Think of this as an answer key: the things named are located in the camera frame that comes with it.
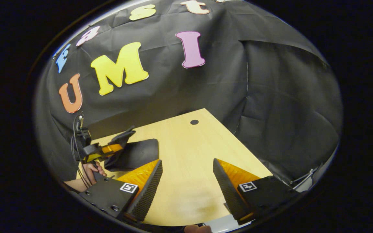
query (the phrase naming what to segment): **cable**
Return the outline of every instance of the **cable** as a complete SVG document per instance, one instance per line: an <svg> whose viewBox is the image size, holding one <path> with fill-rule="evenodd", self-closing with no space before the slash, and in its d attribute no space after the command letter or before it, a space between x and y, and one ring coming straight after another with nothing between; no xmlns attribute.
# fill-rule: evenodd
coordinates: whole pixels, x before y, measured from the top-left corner
<svg viewBox="0 0 373 233"><path fill-rule="evenodd" d="M89 183L87 182L87 180L83 177L83 174L82 172L80 171L80 168L79 168L79 165L77 163L77 160L76 160L76 156L74 155L74 148L73 148L73 139L74 139L74 135L71 137L71 140L70 140L70 149L71 149L71 154L73 155L73 159L74 159L74 163L77 165L77 171L80 175L80 178L82 179L83 181L83 184L86 186L86 188L88 189L89 188Z"/></svg>
<svg viewBox="0 0 373 233"><path fill-rule="evenodd" d="M74 118L74 120L73 120L73 135L74 135L74 142L75 142L75 144L76 144L76 149L77 149L77 154L79 155L79 158L80 158L80 162L82 163L82 168L83 168L83 171L84 171L84 173L86 174L86 177L89 179L89 176L87 175L87 172L86 172L86 169L84 169L84 167L83 167L83 159L81 158L81 156L80 156L80 152L79 152L79 147L78 147L78 145L77 145L77 139L76 139L76 128L75 128L75 122L76 122L76 118L78 117L79 115L76 115L76 117Z"/></svg>

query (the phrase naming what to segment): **human hand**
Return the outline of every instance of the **human hand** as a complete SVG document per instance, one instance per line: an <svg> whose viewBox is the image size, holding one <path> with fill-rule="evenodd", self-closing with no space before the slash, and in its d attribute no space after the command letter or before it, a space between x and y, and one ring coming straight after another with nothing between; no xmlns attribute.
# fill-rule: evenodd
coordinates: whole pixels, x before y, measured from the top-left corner
<svg viewBox="0 0 373 233"><path fill-rule="evenodd" d="M95 175L93 174L93 171L100 173L103 176L107 176L103 168L101 167L100 163L96 161L96 166L93 165L92 163L86 163L83 164L83 168L87 173L87 176L89 177L89 180L91 181L92 184L96 183ZM86 173L83 171L83 177L87 179Z"/></svg>
<svg viewBox="0 0 373 233"><path fill-rule="evenodd" d="M211 233L210 226L198 227L198 225L189 225L184 228L185 233Z"/></svg>

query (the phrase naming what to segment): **foam letter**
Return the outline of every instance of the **foam letter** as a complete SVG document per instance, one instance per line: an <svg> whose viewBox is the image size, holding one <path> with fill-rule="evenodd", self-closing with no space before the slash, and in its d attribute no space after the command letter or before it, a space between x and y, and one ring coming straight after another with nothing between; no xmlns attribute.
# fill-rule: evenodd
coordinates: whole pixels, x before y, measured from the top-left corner
<svg viewBox="0 0 373 233"><path fill-rule="evenodd" d="M63 86L60 87L60 90L58 91L61 96L62 104L64 105L64 108L68 113L77 112L81 108L83 103L83 97L79 85L79 78L80 74L75 74L70 79L70 84L73 86L74 95L76 96L76 101L74 101L74 103L71 103L70 98L68 97L68 84L65 83Z"/></svg>
<svg viewBox="0 0 373 233"><path fill-rule="evenodd" d="M176 34L184 47L185 61L182 63L184 68L188 69L205 64L205 59L199 53L198 37L200 36L201 34L197 31L183 31Z"/></svg>
<svg viewBox="0 0 373 233"><path fill-rule="evenodd" d="M114 63L107 56L102 55L93 60L91 67L96 70L99 80L100 95L105 95L113 91L113 85L109 84L109 78L117 87L122 86L123 70L126 72L126 84L133 84L149 77L148 72L142 68L139 59L139 47L141 43L133 42L126 44L120 49L117 62Z"/></svg>
<svg viewBox="0 0 373 233"><path fill-rule="evenodd" d="M207 9L201 9L201 6L205 6L205 3L199 3L195 0L190 0L181 3L181 5L186 5L189 12L194 14L208 14L210 11Z"/></svg>
<svg viewBox="0 0 373 233"><path fill-rule="evenodd" d="M62 67L64 66L65 62L67 61L67 54L68 54L68 47L70 47L71 44L68 44L65 49L60 53L60 55L57 58L56 64L58 65L58 73L61 72Z"/></svg>
<svg viewBox="0 0 373 233"><path fill-rule="evenodd" d="M135 21L137 19L143 19L152 16L156 12L156 10L153 9L154 7L155 5L152 4L138 7L130 12L131 16L129 17L129 19Z"/></svg>
<svg viewBox="0 0 373 233"><path fill-rule="evenodd" d="M82 35L82 38L77 42L76 46L82 45L84 42L93 39L97 35L97 31L99 30L100 26L92 28L90 31L87 31Z"/></svg>

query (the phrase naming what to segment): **pink letter i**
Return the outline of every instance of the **pink letter i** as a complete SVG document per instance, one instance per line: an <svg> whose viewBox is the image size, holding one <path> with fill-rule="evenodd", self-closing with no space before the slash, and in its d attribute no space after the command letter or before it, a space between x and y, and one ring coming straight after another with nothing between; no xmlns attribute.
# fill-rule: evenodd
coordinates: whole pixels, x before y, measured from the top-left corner
<svg viewBox="0 0 373 233"><path fill-rule="evenodd" d="M201 34L197 31L183 31L176 33L176 37L182 41L184 47L185 61L182 63L184 68L197 67L205 64L205 59L201 57L198 47L198 37Z"/></svg>

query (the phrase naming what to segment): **wooden table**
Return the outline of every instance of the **wooden table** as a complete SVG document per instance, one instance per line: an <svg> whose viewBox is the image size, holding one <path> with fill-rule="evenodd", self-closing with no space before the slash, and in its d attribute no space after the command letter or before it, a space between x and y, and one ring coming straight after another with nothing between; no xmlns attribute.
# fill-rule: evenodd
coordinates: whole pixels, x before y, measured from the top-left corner
<svg viewBox="0 0 373 233"><path fill-rule="evenodd" d="M199 123L192 125L192 120ZM144 223L185 226L230 214L213 174L218 158L263 178L270 171L206 109L139 128L129 142L157 139L163 174ZM117 134L93 140L107 144ZM120 177L127 172L106 171Z"/></svg>

